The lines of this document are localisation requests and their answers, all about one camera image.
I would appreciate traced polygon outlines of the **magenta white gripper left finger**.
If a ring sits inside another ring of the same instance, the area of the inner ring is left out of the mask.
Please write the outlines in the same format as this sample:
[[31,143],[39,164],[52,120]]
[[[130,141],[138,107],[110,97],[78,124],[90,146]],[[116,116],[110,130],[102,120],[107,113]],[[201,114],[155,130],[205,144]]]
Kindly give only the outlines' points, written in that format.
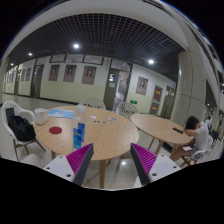
[[88,144],[67,156],[57,156],[44,170],[81,186],[93,154],[93,144]]

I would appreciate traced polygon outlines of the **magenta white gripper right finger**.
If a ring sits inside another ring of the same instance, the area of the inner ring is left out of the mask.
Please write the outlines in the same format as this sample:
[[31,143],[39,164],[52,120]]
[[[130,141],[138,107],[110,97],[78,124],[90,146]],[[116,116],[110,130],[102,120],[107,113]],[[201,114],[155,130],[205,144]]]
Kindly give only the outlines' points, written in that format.
[[134,143],[131,144],[130,154],[143,186],[180,170],[167,155],[155,154]]

